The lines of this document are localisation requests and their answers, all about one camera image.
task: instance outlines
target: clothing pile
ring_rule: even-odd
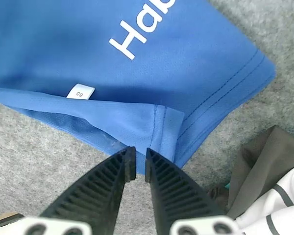
[[[208,195],[246,235],[294,235],[294,136],[278,126],[238,152],[229,189]]]

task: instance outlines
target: gray stripe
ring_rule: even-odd
[[[294,206],[294,203],[292,202],[288,194],[284,191],[284,189],[280,185],[275,185],[273,189],[280,194],[280,196],[282,197],[282,200],[284,201],[287,207]]]
[[[268,215],[268,216],[266,217],[266,220],[267,220],[267,224],[268,224],[268,227],[269,227],[271,233],[272,233],[273,235],[280,235],[280,234],[278,233],[278,231],[275,229],[275,226],[274,226],[274,224],[273,224],[273,221],[272,221],[271,215]]]

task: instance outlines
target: white label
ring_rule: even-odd
[[[84,86],[82,84],[76,84],[67,98],[69,99],[89,99],[90,96],[94,93],[95,88]]]

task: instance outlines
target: white fabric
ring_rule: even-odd
[[[277,184],[286,192],[294,204],[294,169],[288,172]],[[235,221],[241,232],[246,235],[272,235],[266,219],[268,215],[271,215],[278,234],[294,234],[291,233],[291,231],[294,231],[294,206],[287,207],[283,198],[275,189],[269,190],[257,199]]]

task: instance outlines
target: ribbed rubber pad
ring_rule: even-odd
[[[112,235],[126,182],[136,178],[136,150],[128,147],[90,170],[42,214],[83,221],[94,235]]]
[[[147,149],[145,181],[150,183],[158,235],[179,219],[221,215],[206,192],[172,162]]]

